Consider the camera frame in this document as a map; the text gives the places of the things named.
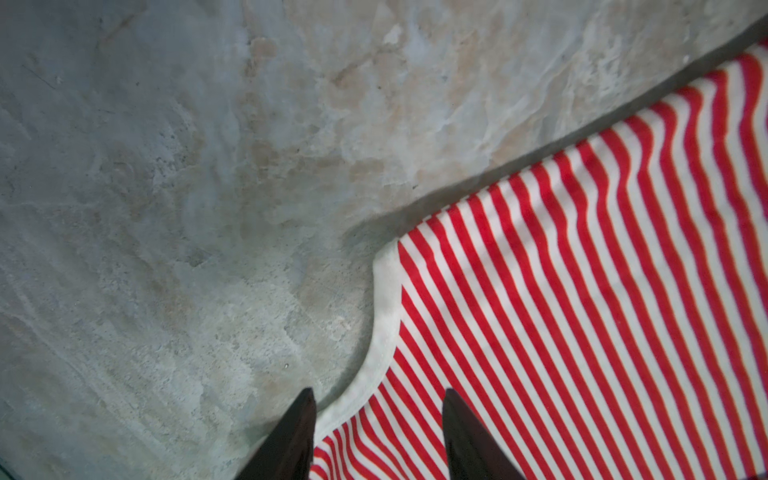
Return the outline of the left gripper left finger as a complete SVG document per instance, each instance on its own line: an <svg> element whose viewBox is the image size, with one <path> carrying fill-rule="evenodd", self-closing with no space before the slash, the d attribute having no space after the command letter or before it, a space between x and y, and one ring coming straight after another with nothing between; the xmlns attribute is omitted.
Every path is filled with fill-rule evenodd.
<svg viewBox="0 0 768 480"><path fill-rule="evenodd" d="M307 480L314 453L317 406L313 389L300 391L236 480Z"/></svg>

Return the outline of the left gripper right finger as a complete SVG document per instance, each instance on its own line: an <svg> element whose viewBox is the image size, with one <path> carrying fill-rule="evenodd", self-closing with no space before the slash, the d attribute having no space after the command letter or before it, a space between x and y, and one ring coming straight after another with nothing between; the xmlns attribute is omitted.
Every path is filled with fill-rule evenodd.
<svg viewBox="0 0 768 480"><path fill-rule="evenodd" d="M450 479L525 479L454 389L445 393L442 427Z"/></svg>

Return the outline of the red white striped tank top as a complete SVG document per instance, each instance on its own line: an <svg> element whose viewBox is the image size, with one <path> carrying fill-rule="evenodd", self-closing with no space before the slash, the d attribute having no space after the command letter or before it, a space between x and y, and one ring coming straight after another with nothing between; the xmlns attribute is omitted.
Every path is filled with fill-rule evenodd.
<svg viewBox="0 0 768 480"><path fill-rule="evenodd" d="M456 390L529 479L767 473L767 44L425 218L314 479L444 479Z"/></svg>

